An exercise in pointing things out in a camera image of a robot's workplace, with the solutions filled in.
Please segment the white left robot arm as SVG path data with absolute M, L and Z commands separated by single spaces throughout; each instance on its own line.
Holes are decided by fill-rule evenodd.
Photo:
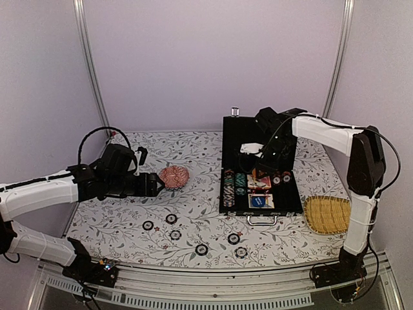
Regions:
M 91 164 L 77 163 L 56 174 L 1 186 L 1 254 L 24 254 L 70 266 L 82 280 L 96 267 L 85 246 L 73 238 L 54 238 L 15 218 L 38 209 L 94 198 L 156 197 L 165 187 L 156 173 L 140 172 L 148 152 L 110 144 Z

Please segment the aluminium frame post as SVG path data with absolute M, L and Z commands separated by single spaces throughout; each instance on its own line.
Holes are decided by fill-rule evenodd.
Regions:
M 332 77 L 330 79 L 327 97 L 322 112 L 322 116 L 324 118 L 329 118 L 333 110 L 334 100 L 338 90 L 339 79 L 341 76 L 341 71 L 343 68 L 345 54 L 348 46 L 348 40 L 351 32 L 354 5 L 355 0 L 345 0 L 343 3 L 343 14 L 339 33 L 339 40 L 337 45 L 336 58 L 334 61 Z
M 82 0 L 73 0 L 74 14 L 77 24 L 77 31 L 83 56 L 85 59 L 86 73 L 90 81 L 92 95 L 96 104 L 97 114 L 102 126 L 109 126 L 109 118 L 104 105 L 101 88 L 96 72 L 96 66 L 93 59 L 92 46 L 88 35 L 88 27 L 85 14 L 85 2 Z

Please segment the poker chip far left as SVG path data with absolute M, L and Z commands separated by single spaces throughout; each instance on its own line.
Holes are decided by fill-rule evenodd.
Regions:
M 154 223 L 150 220 L 143 222 L 142 228 L 144 231 L 151 231 L 154 228 Z

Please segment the green chip row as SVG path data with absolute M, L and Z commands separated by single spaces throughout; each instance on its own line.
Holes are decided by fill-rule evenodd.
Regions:
M 234 179 L 235 193 L 243 196 L 247 193 L 247 177 L 243 173 L 236 173 Z

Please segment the poker chip right upper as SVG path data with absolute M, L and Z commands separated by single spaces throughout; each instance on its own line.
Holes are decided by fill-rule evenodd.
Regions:
M 228 235 L 227 241 L 230 245 L 236 245 L 240 242 L 240 237 L 238 234 L 232 233 Z

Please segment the right aluminium frame post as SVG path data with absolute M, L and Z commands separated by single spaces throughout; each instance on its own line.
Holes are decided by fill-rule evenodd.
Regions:
M 330 79 L 327 97 L 322 112 L 322 116 L 324 118 L 329 118 L 333 110 L 334 100 L 338 90 L 339 79 L 341 76 L 341 71 L 343 68 L 345 54 L 348 46 L 348 40 L 351 32 L 354 5 L 355 0 L 345 0 L 343 3 L 343 14 L 339 33 L 339 40 L 337 45 L 336 58 L 334 61 L 332 77 Z

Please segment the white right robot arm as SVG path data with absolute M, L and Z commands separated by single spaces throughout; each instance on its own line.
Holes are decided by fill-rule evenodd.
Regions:
M 308 112 L 289 112 L 286 118 L 281 118 L 271 108 L 261 109 L 254 123 L 270 137 L 264 144 L 242 143 L 239 150 L 257 157 L 257 169 L 267 174 L 279 166 L 291 138 L 315 141 L 349 158 L 347 185 L 351 212 L 343 251 L 352 256 L 361 254 L 367 248 L 377 202 L 384 189 L 385 137 L 374 126 L 347 125 Z

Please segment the blue small blind button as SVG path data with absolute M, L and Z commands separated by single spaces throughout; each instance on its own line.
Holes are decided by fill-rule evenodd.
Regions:
M 251 206 L 254 208 L 262 208 L 265 206 L 265 197 L 263 196 L 253 196 L 251 198 Z

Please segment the poker chip centre low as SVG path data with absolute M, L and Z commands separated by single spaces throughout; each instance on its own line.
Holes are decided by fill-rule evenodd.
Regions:
M 205 244 L 199 244 L 195 248 L 195 253 L 199 256 L 205 256 L 208 254 L 208 246 Z

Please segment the left aluminium frame post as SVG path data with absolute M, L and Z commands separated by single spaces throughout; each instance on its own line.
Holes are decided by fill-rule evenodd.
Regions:
M 74 14 L 77 24 L 77 31 L 83 56 L 85 59 L 86 73 L 90 81 L 92 95 L 96 104 L 97 114 L 102 126 L 109 126 L 109 118 L 104 105 L 101 88 L 96 72 L 96 66 L 93 59 L 92 46 L 88 35 L 88 27 L 85 14 L 85 2 L 82 0 L 73 0 Z

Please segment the blue card deck box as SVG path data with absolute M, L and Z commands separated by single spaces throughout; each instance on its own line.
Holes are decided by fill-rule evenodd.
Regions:
M 248 206 L 250 209 L 274 209 L 272 194 L 249 194 Z

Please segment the red card deck box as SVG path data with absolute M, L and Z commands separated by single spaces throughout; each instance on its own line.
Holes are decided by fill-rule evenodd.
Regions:
M 266 190 L 272 187 L 269 176 L 262 178 L 256 178 L 252 174 L 247 175 L 247 185 L 249 189 L 261 189 Z

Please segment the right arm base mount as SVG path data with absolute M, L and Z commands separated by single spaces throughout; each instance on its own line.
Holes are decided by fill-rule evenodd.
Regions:
M 310 279 L 314 282 L 316 288 L 352 282 L 352 284 L 331 290 L 331 293 L 333 298 L 342 304 L 353 302 L 358 296 L 367 275 L 363 262 L 367 249 L 366 247 L 357 255 L 340 249 L 338 262 L 314 265 L 309 271 Z

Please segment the woven bamboo tray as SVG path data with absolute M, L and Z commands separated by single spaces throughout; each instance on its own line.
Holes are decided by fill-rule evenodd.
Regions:
M 331 196 L 310 196 L 303 214 L 310 230 L 320 235 L 342 234 L 348 231 L 350 201 Z

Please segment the poker chip upper left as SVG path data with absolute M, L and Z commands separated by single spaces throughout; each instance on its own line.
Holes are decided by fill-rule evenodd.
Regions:
M 175 214 L 168 214 L 165 218 L 165 221 L 168 224 L 173 225 L 177 222 L 177 216 Z

